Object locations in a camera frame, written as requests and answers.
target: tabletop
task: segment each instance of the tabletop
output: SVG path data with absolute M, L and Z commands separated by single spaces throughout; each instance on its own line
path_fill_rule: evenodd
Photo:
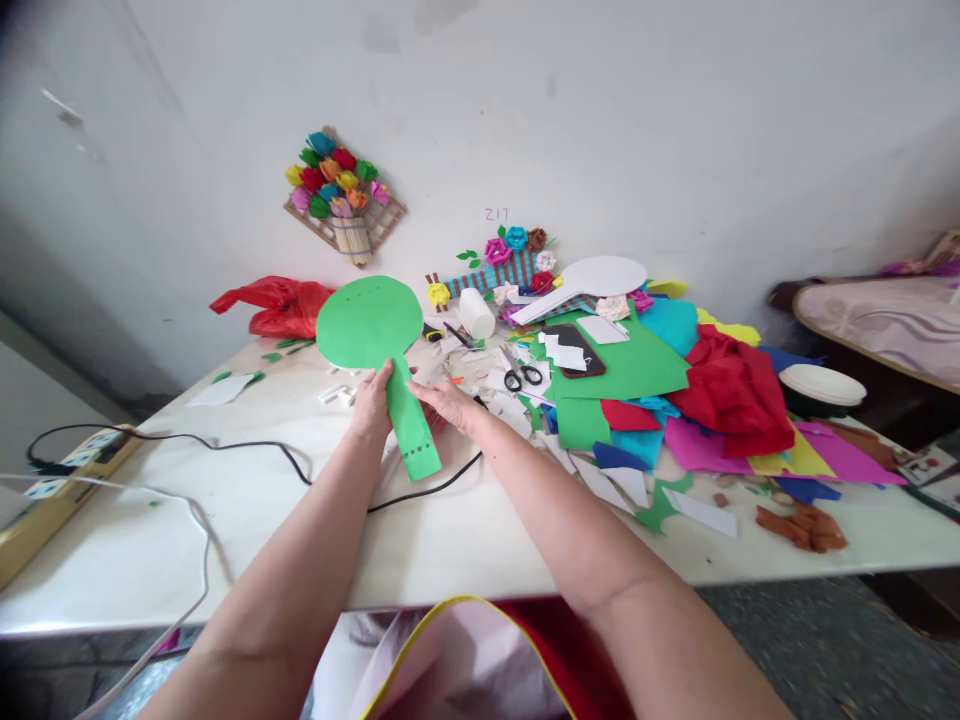
M 193 433 L 221 445 L 278 440 L 316 476 L 347 428 L 352 409 L 318 395 L 334 384 L 356 387 L 361 375 L 330 368 L 315 346 L 269 364 L 276 341 L 261 339 L 214 369 L 144 422 L 146 433 Z M 429 359 L 418 341 L 411 364 Z M 187 407 L 220 373 L 263 369 L 266 377 L 232 403 Z M 401 467 L 374 498 L 442 483 L 477 452 L 452 428 L 437 439 L 443 470 L 411 484 Z M 656 476 L 685 472 L 664 449 Z M 206 622 L 307 488 L 277 448 L 211 452 L 188 440 L 145 442 L 111 478 L 195 498 L 218 536 L 210 557 L 210 594 L 190 618 Z M 653 535 L 632 517 L 623 521 L 694 586 L 883 572 L 960 564 L 960 526 L 898 488 L 845 484 L 830 512 L 850 546 L 825 555 L 802 552 L 758 527 L 756 505 L 777 506 L 739 485 L 724 490 L 739 521 L 736 539 L 682 516 Z M 711 476 L 694 474 L 693 497 L 717 491 Z M 144 492 L 100 489 L 0 594 L 0 634 L 94 632 L 166 626 L 201 591 L 203 536 L 183 503 L 153 502 Z M 347 609 L 429 606 L 453 595 L 490 599 L 545 595 L 555 585 L 509 499 L 482 460 L 456 483 L 426 498 L 369 516 Z

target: hand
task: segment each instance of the hand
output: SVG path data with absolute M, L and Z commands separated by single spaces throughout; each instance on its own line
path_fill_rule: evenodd
M 407 387 L 415 398 L 431 405 L 444 420 L 459 430 L 461 435 L 469 435 L 474 418 L 478 413 L 484 412 L 473 398 L 449 380 L 444 380 L 432 388 L 424 387 L 411 380 L 407 383 Z
M 374 371 L 357 390 L 350 430 L 386 440 L 393 425 L 387 414 L 387 380 L 393 374 L 393 361 L 387 358 L 380 372 Z

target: woven paper basket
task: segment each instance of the woven paper basket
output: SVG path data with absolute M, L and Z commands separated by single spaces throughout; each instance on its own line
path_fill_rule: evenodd
M 366 265 L 373 259 L 367 221 L 362 218 L 331 218 L 337 248 L 343 259 L 354 265 Z

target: green paper paddle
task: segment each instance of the green paper paddle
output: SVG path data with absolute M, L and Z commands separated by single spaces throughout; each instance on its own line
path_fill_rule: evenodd
M 387 408 L 412 482 L 441 467 L 420 402 L 407 389 L 410 366 L 403 354 L 422 330 L 423 313 L 413 290 L 385 275 L 344 285 L 317 317 L 317 347 L 334 365 L 379 370 L 393 358 Z

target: scissors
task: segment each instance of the scissors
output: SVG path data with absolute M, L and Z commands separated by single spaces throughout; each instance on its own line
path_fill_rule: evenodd
M 511 392 L 517 392 L 523 387 L 523 380 L 531 385 L 539 385 L 543 382 L 543 374 L 535 367 L 530 365 L 518 365 L 513 356 L 505 348 L 500 348 L 500 352 L 507 360 L 510 369 L 503 376 L 503 384 Z

